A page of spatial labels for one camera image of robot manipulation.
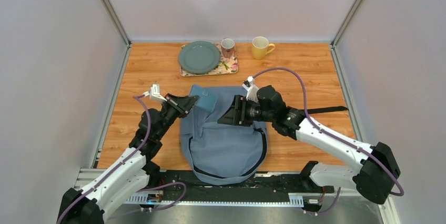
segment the floral tray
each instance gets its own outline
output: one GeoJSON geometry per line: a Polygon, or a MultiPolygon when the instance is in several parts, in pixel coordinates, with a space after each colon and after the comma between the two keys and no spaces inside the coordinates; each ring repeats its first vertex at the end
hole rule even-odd
{"type": "Polygon", "coordinates": [[[234,53],[234,55],[230,58],[224,58],[221,54],[221,47],[220,43],[214,43],[215,46],[217,46],[218,50],[220,51],[220,62],[218,62],[217,67],[215,67],[213,70],[211,70],[208,73],[204,74],[194,74],[190,73],[186,70],[184,70],[182,67],[180,67],[180,74],[183,77],[192,77],[192,76],[206,76],[206,75],[220,75],[220,74],[233,74],[238,71],[238,61],[237,61],[237,51],[234,53]]]}

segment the wooden table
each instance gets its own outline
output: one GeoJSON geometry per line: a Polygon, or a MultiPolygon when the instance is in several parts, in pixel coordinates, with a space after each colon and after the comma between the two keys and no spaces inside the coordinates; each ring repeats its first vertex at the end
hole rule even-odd
{"type": "MultiPolygon", "coordinates": [[[[141,105],[132,97],[147,91],[152,83],[159,83],[163,95],[189,94],[193,84],[202,87],[241,85],[248,77],[275,66],[296,71],[305,82],[308,108],[344,106],[338,76],[327,44],[276,44],[276,49],[265,59],[256,60],[250,54],[250,43],[236,45],[239,71],[235,74],[217,76],[180,76],[178,54],[181,43],[133,44],[124,78],[98,163],[98,168],[107,168],[127,148],[138,129],[141,105]]],[[[302,90],[296,77],[288,72],[272,71],[256,78],[259,87],[272,85],[282,94],[288,106],[303,108],[302,90]]],[[[144,99],[147,106],[160,108],[160,104],[144,99]]],[[[347,111],[316,114],[322,124],[346,136],[354,137],[347,111]]],[[[190,170],[180,150],[177,120],[164,135],[163,147],[153,159],[161,169],[190,170]]],[[[269,148],[261,171],[300,171],[310,160],[337,165],[342,162],[328,153],[303,142],[279,135],[269,124],[269,148]]]]}

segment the white wall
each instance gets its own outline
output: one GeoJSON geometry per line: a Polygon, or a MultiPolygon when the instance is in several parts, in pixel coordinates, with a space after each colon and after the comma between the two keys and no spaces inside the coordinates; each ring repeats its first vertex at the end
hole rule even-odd
{"type": "Polygon", "coordinates": [[[401,168],[401,223],[444,223],[446,0],[365,0],[338,48],[362,135],[401,168]]]}
{"type": "Polygon", "coordinates": [[[110,0],[132,40],[332,40],[354,0],[110,0]]]}
{"type": "Polygon", "coordinates": [[[125,46],[100,0],[0,0],[0,223],[55,223],[125,46]]]}

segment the blue cloth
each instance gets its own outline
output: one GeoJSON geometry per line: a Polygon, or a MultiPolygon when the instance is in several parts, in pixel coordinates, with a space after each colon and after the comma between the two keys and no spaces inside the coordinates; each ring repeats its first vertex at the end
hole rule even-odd
{"type": "Polygon", "coordinates": [[[181,120],[181,149],[201,181],[213,185],[242,182],[264,161],[266,123],[255,121],[251,127],[218,124],[217,120],[229,109],[234,95],[246,95],[246,90],[238,86],[207,89],[218,96],[214,111],[210,113],[194,107],[181,120]],[[262,130],[264,135],[255,129],[262,130]]]}

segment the green plate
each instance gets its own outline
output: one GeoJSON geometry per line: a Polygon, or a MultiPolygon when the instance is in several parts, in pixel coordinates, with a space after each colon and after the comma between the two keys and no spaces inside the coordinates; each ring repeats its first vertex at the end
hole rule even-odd
{"type": "Polygon", "coordinates": [[[208,73],[220,62],[220,51],[213,43],[196,41],[186,45],[178,56],[181,67],[194,74],[208,73]]]}

